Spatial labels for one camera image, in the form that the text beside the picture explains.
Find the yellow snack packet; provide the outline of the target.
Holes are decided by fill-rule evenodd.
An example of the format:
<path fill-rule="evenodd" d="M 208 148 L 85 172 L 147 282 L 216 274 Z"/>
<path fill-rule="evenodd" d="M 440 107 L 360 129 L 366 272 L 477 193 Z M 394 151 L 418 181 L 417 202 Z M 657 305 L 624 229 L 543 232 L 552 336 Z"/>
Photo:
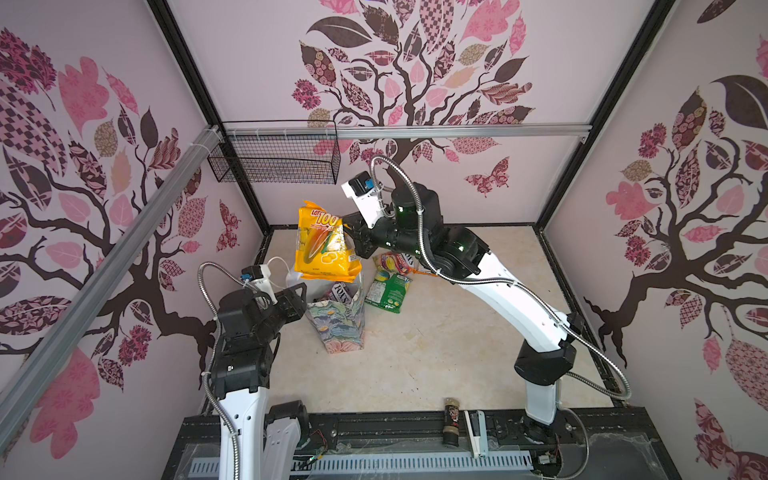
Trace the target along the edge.
<path fill-rule="evenodd" d="M 341 217 L 305 202 L 298 210 L 294 270 L 311 280 L 355 281 L 362 264 L 347 245 Z"/>

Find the pink Fox's candy packet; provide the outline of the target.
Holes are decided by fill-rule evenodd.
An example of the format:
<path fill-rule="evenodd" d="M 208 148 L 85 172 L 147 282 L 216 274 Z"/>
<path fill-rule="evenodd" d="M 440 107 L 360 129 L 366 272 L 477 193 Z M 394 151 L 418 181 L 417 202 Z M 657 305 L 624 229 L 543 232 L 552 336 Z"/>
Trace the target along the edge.
<path fill-rule="evenodd" d="M 337 282 L 332 285 L 328 293 L 328 298 L 331 301 L 343 304 L 350 304 L 353 301 L 353 296 L 350 294 L 346 284 L 343 282 Z"/>

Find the floral paper gift bag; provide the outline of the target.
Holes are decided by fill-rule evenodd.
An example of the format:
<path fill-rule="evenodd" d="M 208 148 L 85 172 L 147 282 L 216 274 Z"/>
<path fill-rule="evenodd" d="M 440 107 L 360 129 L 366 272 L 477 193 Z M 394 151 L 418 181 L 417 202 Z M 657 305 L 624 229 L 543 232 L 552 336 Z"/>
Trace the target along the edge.
<path fill-rule="evenodd" d="M 337 282 L 305 278 L 290 268 L 288 263 L 279 256 L 268 259 L 265 265 L 272 270 L 271 281 L 275 288 L 282 289 L 301 282 L 306 284 L 305 316 L 329 354 L 363 349 L 365 314 L 362 272 L 353 283 L 345 283 L 353 296 L 353 301 L 350 304 L 343 304 L 328 298 L 332 285 Z"/>

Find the green snack packet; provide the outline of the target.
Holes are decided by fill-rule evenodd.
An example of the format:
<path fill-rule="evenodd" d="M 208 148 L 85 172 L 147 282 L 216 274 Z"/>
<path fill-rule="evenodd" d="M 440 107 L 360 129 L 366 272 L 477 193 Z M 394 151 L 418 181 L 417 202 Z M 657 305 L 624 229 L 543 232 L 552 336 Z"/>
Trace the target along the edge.
<path fill-rule="evenodd" d="M 365 303 L 399 314 L 411 282 L 412 280 L 405 275 L 378 269 L 366 293 Z"/>

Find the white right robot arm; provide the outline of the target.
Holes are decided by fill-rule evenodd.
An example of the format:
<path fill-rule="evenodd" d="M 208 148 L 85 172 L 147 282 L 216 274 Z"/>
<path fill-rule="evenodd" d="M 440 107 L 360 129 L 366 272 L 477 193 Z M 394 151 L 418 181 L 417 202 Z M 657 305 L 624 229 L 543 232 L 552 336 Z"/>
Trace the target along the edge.
<path fill-rule="evenodd" d="M 560 381 L 570 377 L 617 401 L 627 401 L 629 381 L 611 360 L 619 390 L 610 390 L 573 370 L 577 343 L 597 347 L 582 335 L 583 318 L 550 306 L 513 275 L 489 245 L 465 226 L 447 225 L 438 194 L 410 179 L 391 159 L 376 155 L 367 170 L 345 182 L 345 196 L 357 207 L 344 229 L 358 256 L 378 249 L 413 256 L 430 273 L 489 305 L 523 337 L 514 365 L 526 385 L 529 423 L 549 426 L 560 405 Z"/>

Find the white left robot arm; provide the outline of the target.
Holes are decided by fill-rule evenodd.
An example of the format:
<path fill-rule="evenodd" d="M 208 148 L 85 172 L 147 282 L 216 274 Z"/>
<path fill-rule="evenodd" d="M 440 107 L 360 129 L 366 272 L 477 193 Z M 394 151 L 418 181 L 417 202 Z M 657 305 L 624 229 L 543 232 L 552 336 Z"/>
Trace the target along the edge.
<path fill-rule="evenodd" d="M 297 448 L 310 436 L 300 400 L 270 405 L 270 378 L 281 330 L 307 311 L 306 286 L 276 291 L 265 264 L 239 276 L 226 272 L 237 289 L 214 302 L 205 284 L 211 261 L 197 270 L 198 287 L 219 330 L 210 365 L 202 374 L 205 394 L 219 417 L 221 479 L 287 479 Z"/>

